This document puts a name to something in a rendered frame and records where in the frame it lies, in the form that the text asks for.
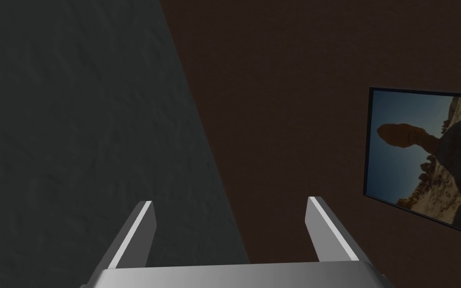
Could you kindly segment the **framed desert rock picture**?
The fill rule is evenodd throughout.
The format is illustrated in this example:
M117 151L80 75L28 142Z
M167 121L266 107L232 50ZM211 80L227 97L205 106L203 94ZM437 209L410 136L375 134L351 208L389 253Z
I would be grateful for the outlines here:
M369 89L363 194L461 231L461 93Z

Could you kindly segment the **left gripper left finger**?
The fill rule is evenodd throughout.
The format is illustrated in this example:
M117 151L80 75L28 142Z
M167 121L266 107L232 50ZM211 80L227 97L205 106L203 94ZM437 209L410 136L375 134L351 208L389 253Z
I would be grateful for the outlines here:
M140 201L99 263L99 269L144 268L157 227L152 201Z

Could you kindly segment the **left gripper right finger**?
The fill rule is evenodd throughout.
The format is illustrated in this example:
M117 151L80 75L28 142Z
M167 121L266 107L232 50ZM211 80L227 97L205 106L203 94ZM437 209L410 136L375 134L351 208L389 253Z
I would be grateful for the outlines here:
M308 198L304 222L320 262L362 261L371 264L320 196Z

